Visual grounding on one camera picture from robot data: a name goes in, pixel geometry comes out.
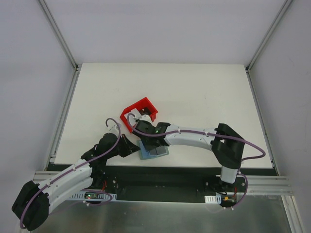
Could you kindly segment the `aluminium frame rail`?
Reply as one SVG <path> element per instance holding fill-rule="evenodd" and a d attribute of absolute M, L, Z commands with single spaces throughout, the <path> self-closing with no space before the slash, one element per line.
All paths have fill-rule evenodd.
<path fill-rule="evenodd" d="M 74 68 L 61 44 L 51 20 L 46 0 L 25 0 L 27 14 L 26 60 L 18 91 L 17 115 L 19 147 L 15 166 L 20 181 L 15 183 L 13 198 L 37 170 L 45 168 L 51 154 Z"/>
<path fill-rule="evenodd" d="M 247 73 L 268 150 L 293 197 L 286 202 L 295 233 L 311 230 L 311 3 L 285 0 Z"/>

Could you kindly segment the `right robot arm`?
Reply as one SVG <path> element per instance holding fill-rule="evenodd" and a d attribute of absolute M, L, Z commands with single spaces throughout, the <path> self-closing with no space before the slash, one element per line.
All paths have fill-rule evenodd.
<path fill-rule="evenodd" d="M 146 150 L 161 146 L 183 145 L 206 149 L 213 152 L 222 166 L 219 187 L 230 191 L 236 186 L 236 176 L 241 168 L 245 143 L 231 127 L 220 123 L 211 129 L 196 129 L 160 122 L 153 126 L 145 120 L 138 120 L 133 129 Z"/>

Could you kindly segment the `dark cards in bin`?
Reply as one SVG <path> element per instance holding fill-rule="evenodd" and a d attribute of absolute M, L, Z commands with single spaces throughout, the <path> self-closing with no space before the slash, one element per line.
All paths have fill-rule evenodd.
<path fill-rule="evenodd" d="M 140 113 L 141 115 L 149 115 L 149 116 L 152 114 L 151 111 L 150 111 L 148 108 L 140 109 L 140 110 L 139 110 L 139 113 Z"/>

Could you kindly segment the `right aluminium frame rail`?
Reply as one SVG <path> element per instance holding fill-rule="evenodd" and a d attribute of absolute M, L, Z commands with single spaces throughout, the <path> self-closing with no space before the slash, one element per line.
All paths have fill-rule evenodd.
<path fill-rule="evenodd" d="M 247 73 L 268 150 L 293 197 L 286 202 L 295 233 L 311 230 L 311 3 L 285 0 Z"/>

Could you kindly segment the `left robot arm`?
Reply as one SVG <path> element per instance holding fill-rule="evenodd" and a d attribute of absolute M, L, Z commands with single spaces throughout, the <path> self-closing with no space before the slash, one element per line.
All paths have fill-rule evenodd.
<path fill-rule="evenodd" d="M 124 134 L 116 136 L 106 133 L 98 144 L 62 172 L 38 183 L 28 181 L 12 206 L 20 228 L 29 231 L 37 229 L 71 195 L 85 188 L 99 188 L 103 183 L 108 159 L 115 156 L 126 157 L 139 150 L 139 146 Z"/>

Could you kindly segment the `left aluminium frame rail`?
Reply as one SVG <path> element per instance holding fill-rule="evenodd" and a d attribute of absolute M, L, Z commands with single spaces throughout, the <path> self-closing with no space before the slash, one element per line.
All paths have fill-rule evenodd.
<path fill-rule="evenodd" d="M 18 91 L 17 115 L 19 147 L 15 166 L 20 181 L 15 183 L 13 198 L 37 170 L 45 168 L 51 154 L 74 68 L 61 44 L 51 20 L 46 0 L 25 0 L 27 14 L 26 60 Z"/>

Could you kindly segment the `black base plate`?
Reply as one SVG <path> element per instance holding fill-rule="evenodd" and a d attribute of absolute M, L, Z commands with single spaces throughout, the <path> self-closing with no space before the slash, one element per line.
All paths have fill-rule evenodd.
<path fill-rule="evenodd" d="M 220 168 L 106 166 L 93 176 L 91 189 L 115 194 L 117 200 L 203 203 L 206 196 L 229 194 L 237 198 L 246 182 L 220 180 Z"/>

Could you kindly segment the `red plastic card bin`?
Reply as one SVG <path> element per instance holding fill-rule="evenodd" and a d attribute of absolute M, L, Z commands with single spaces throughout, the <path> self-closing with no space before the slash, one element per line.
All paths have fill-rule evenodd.
<path fill-rule="evenodd" d="M 130 105 L 129 107 L 126 107 L 123 110 L 120 119 L 125 124 L 130 133 L 133 132 L 132 126 L 136 124 L 136 121 L 134 119 L 135 115 L 141 116 L 139 110 L 143 108 L 148 108 L 151 111 L 152 114 L 150 115 L 150 118 L 151 121 L 154 122 L 158 110 L 155 108 L 155 106 L 150 102 L 150 100 L 147 97 L 142 98 L 141 100 L 135 102 L 134 104 Z"/>

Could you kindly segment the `green leather card holder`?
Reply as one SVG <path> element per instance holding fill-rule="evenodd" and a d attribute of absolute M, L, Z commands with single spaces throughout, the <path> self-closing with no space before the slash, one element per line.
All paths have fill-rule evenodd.
<path fill-rule="evenodd" d="M 143 143 L 139 140 L 138 141 L 138 146 L 140 147 L 140 151 L 139 151 L 139 156 L 141 160 L 149 160 L 149 159 L 155 159 L 155 158 L 159 158 L 159 157 L 155 157 L 155 156 L 150 156 L 149 152 L 146 151 L 146 149 L 144 148 Z"/>

